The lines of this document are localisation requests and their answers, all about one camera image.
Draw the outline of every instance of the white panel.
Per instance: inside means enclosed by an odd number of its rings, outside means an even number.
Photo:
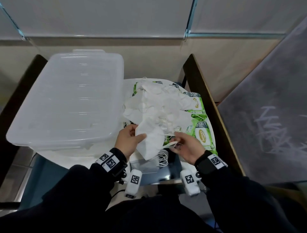
[[[18,31],[0,8],[0,40],[21,40]]]
[[[191,32],[285,33],[306,14],[306,0],[198,0]]]
[[[192,0],[2,0],[25,36],[183,38]]]

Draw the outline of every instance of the wall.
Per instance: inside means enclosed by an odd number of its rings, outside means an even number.
[[[32,38],[0,41],[0,106],[3,106],[36,54],[49,59],[73,49],[119,53],[125,78],[181,81],[181,68],[194,53],[215,101],[221,101],[278,43],[276,39],[98,39]]]

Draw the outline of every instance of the black cable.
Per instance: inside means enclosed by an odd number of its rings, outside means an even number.
[[[126,190],[125,190],[125,189],[122,189],[122,190],[117,191],[117,192],[111,197],[111,199],[112,199],[113,197],[115,197],[115,195],[118,194],[119,192],[124,192],[124,191],[126,191]]]

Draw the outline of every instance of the plastic storage box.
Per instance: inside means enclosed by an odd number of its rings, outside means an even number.
[[[103,50],[53,55],[33,84],[7,140],[35,151],[87,148],[115,136],[124,61]]]

